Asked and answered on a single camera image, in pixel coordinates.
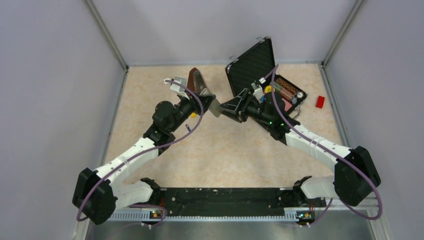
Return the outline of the beige remote control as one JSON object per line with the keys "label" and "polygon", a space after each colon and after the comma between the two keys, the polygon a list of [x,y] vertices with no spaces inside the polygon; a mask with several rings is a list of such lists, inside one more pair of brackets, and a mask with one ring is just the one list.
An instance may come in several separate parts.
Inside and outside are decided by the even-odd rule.
{"label": "beige remote control", "polygon": [[219,106],[220,106],[220,102],[215,98],[208,107],[208,111],[211,112],[213,116],[216,118],[218,118],[222,112]]}

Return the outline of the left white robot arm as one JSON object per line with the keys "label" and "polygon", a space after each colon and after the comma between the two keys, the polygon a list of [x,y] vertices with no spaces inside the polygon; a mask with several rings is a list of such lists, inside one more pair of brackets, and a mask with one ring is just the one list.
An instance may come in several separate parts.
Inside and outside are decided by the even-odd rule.
{"label": "left white robot arm", "polygon": [[154,207],[160,202],[160,193],[149,184],[139,181],[123,185],[135,170],[159,157],[179,139],[174,132],[185,123],[192,113],[200,117],[209,110],[216,96],[212,93],[198,94],[189,89],[178,92],[179,102],[159,102],[152,115],[152,125],[126,151],[112,161],[92,170],[85,168],[77,178],[72,204],[77,207],[77,222],[90,220],[103,224],[115,210],[136,203]]}

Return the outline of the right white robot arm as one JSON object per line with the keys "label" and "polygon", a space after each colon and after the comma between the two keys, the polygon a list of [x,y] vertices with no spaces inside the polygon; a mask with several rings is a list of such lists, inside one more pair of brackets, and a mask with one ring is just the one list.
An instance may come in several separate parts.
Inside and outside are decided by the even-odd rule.
{"label": "right white robot arm", "polygon": [[218,108],[239,123],[252,118],[276,141],[303,151],[332,171],[330,176],[307,176],[296,183],[300,188],[293,192],[293,200],[299,206],[307,206],[316,198],[338,198],[356,207],[381,184],[366,148],[339,145],[308,130],[285,112],[285,102],[276,93],[268,92],[257,99],[245,88]]}

